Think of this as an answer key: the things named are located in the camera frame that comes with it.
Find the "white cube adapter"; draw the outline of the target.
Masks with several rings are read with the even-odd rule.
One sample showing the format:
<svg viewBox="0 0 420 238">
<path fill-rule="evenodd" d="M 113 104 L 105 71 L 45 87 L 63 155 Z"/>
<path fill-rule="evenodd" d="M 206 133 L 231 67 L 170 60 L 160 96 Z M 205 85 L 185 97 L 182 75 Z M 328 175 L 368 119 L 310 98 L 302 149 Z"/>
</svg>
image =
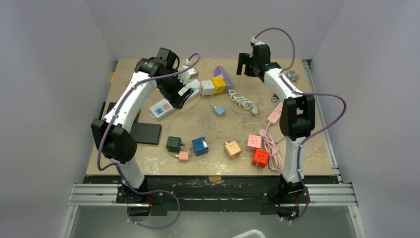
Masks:
<svg viewBox="0 0 420 238">
<path fill-rule="evenodd" d="M 202 96 L 210 96 L 215 90 L 211 80 L 203 80 L 200 83 L 200 94 Z"/>
</svg>

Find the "purple socket base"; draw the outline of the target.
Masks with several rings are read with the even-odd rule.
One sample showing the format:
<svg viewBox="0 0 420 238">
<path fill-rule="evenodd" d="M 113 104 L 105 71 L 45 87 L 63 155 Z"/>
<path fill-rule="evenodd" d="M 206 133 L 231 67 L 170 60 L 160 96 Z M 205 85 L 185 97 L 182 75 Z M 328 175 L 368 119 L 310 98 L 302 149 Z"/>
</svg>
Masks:
<svg viewBox="0 0 420 238">
<path fill-rule="evenodd" d="M 227 85 L 227 87 L 224 90 L 225 92 L 227 92 L 229 89 L 233 89 L 233 84 L 231 82 L 231 79 L 229 75 L 227 74 L 226 70 L 224 69 L 224 67 L 218 65 L 213 70 L 213 75 L 215 77 L 221 77 L 224 80 L 224 83 Z"/>
</svg>

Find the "yellow cube adapter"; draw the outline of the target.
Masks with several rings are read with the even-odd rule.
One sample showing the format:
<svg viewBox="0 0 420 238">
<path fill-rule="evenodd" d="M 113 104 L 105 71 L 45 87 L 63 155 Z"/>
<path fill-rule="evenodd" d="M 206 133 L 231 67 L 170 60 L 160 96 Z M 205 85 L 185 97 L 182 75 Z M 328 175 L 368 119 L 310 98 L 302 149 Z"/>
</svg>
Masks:
<svg viewBox="0 0 420 238">
<path fill-rule="evenodd" d="M 221 94 L 224 92 L 224 90 L 227 87 L 227 84 L 225 83 L 224 79 L 221 77 L 215 77 L 211 80 L 214 86 L 214 94 Z"/>
</svg>

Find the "light blue USB charger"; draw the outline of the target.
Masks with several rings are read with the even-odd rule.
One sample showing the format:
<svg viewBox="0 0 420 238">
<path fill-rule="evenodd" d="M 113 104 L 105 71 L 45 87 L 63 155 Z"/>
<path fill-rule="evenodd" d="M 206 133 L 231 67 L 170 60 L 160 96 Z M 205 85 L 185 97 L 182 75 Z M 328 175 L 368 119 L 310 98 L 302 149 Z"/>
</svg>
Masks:
<svg viewBox="0 0 420 238">
<path fill-rule="evenodd" d="M 214 113 L 218 116 L 221 117 L 225 114 L 226 110 L 222 107 L 222 106 L 217 106 L 214 108 Z"/>
</svg>

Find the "green cube adapter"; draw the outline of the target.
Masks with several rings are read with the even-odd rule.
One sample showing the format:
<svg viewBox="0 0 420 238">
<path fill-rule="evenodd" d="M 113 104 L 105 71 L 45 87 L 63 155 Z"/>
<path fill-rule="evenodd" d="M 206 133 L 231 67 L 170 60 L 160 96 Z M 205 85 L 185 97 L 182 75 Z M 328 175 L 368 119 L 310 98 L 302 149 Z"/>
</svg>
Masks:
<svg viewBox="0 0 420 238">
<path fill-rule="evenodd" d="M 167 138 L 166 149 L 168 152 L 178 153 L 184 145 L 180 137 L 169 136 Z"/>
</svg>

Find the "blue cube adapter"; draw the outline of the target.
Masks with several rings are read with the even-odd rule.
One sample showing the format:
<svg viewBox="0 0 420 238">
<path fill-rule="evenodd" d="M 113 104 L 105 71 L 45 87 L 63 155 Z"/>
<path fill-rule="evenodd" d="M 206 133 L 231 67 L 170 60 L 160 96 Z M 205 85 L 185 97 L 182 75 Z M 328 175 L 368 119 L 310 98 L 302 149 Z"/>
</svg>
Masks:
<svg viewBox="0 0 420 238">
<path fill-rule="evenodd" d="M 196 156 L 204 155 L 209 152 L 209 146 L 204 137 L 192 140 L 192 145 Z"/>
</svg>

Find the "red handled adjustable wrench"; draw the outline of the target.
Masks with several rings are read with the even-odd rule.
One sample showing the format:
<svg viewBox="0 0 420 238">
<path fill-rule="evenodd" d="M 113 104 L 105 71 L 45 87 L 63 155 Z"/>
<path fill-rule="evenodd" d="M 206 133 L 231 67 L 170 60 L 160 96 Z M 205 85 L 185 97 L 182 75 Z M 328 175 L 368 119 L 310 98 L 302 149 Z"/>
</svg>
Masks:
<svg viewBox="0 0 420 238">
<path fill-rule="evenodd" d="M 295 74 L 295 71 L 290 70 L 289 72 L 287 72 L 287 78 L 288 78 L 291 82 L 293 82 L 293 83 L 297 83 L 298 78 L 299 78 L 299 75 L 298 75 L 298 74 Z M 278 102 L 278 100 L 279 100 L 279 97 L 278 97 L 276 94 L 273 94 L 273 96 L 272 96 L 272 98 L 271 98 L 271 101 L 272 101 L 272 102 Z"/>
</svg>

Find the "black box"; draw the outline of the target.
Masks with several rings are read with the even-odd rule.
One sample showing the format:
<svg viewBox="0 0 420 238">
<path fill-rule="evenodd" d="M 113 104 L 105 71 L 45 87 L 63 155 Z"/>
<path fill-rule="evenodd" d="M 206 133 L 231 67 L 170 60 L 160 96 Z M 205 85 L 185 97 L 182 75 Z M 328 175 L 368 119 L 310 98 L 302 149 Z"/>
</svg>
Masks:
<svg viewBox="0 0 420 238">
<path fill-rule="evenodd" d="M 116 105 L 116 102 L 109 102 L 105 114 L 108 114 Z"/>
<path fill-rule="evenodd" d="M 161 131 L 161 124 L 134 122 L 130 135 L 139 144 L 158 145 Z"/>
</svg>

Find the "small pink USB charger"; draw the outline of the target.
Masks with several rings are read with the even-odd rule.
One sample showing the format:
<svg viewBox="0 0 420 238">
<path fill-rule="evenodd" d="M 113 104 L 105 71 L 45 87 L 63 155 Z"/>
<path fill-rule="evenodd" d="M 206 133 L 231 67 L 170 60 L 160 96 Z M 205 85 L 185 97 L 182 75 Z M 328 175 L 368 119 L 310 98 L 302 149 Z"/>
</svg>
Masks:
<svg viewBox="0 0 420 238">
<path fill-rule="evenodd" d="M 188 151 L 180 151 L 179 154 L 176 156 L 178 161 L 180 162 L 188 162 L 189 161 L 189 152 Z"/>
</svg>

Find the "pink power strip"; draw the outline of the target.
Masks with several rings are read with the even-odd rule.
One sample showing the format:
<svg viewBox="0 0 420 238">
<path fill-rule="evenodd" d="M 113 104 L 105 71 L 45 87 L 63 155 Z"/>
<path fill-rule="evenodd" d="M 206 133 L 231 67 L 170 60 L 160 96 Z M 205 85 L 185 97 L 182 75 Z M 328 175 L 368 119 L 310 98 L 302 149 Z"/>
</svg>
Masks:
<svg viewBox="0 0 420 238">
<path fill-rule="evenodd" d="M 276 124 L 280 120 L 282 107 L 283 107 L 283 103 L 279 102 L 279 104 L 274 108 L 271 114 L 267 117 L 267 121 L 270 124 Z"/>
</svg>

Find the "orange cube adapter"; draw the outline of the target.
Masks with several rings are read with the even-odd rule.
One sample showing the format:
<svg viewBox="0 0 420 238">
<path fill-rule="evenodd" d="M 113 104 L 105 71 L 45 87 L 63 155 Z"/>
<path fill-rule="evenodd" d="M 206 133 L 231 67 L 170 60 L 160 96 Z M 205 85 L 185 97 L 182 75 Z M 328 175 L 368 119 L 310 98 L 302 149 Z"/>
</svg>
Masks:
<svg viewBox="0 0 420 238">
<path fill-rule="evenodd" d="M 229 159 L 234 159 L 241 154 L 242 150 L 239 144 L 234 140 L 234 141 L 227 141 L 225 143 L 224 152 Z"/>
</svg>

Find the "pink plug adapter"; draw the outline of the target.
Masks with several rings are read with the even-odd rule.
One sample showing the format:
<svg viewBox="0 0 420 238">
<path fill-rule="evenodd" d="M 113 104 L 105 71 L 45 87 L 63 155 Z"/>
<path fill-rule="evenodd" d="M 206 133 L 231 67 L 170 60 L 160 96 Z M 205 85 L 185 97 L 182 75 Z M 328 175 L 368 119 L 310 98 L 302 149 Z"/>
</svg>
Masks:
<svg viewBox="0 0 420 238">
<path fill-rule="evenodd" d="M 249 134 L 247 139 L 246 151 L 255 151 L 261 149 L 262 137 L 259 135 Z"/>
</svg>

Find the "red cube adapter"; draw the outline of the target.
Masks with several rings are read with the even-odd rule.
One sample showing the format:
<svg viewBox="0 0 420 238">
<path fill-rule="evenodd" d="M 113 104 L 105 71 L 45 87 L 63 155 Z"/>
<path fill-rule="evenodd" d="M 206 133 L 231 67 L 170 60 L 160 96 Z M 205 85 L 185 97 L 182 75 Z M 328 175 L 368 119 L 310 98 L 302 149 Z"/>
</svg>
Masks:
<svg viewBox="0 0 420 238">
<path fill-rule="evenodd" d="M 265 168 L 269 161 L 269 152 L 256 149 L 251 164 L 259 168 Z"/>
</svg>

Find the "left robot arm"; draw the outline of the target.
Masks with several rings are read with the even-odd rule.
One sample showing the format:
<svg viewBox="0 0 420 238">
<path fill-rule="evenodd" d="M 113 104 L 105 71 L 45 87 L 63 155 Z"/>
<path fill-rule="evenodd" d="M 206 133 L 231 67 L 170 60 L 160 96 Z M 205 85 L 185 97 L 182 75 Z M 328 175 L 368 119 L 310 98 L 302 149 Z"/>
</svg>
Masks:
<svg viewBox="0 0 420 238">
<path fill-rule="evenodd" d="M 140 59 L 134 67 L 127 88 L 114 107 L 103 119 L 94 119 L 91 123 L 98 150 L 98 170 L 104 171 L 115 166 L 123 183 L 130 187 L 128 196 L 136 203 L 146 200 L 148 190 L 142 186 L 145 176 L 135 160 L 137 142 L 130 134 L 134 120 L 155 89 L 160 91 L 174 109 L 183 108 L 193 90 L 188 89 L 183 93 L 180 90 L 189 79 L 198 75 L 194 67 L 199 60 L 192 59 L 200 56 L 199 53 L 194 53 L 184 65 L 180 65 L 176 53 L 160 48 L 155 57 Z"/>
</svg>

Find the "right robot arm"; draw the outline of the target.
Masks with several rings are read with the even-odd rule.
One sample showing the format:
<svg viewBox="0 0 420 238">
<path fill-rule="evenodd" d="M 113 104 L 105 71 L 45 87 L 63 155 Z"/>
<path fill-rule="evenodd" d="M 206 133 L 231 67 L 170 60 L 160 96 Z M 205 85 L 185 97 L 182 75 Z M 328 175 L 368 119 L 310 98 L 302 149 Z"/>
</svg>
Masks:
<svg viewBox="0 0 420 238">
<path fill-rule="evenodd" d="M 239 54 L 237 74 L 258 77 L 283 103 L 279 127 L 286 138 L 286 165 L 282 172 L 286 184 L 278 188 L 278 195 L 281 200 L 289 202 L 298 194 L 293 184 L 304 178 L 304 143 L 315 128 L 315 99 L 304 96 L 287 79 L 280 65 L 271 61 L 267 44 L 257 41 L 251 46 L 251 53 Z"/>
</svg>

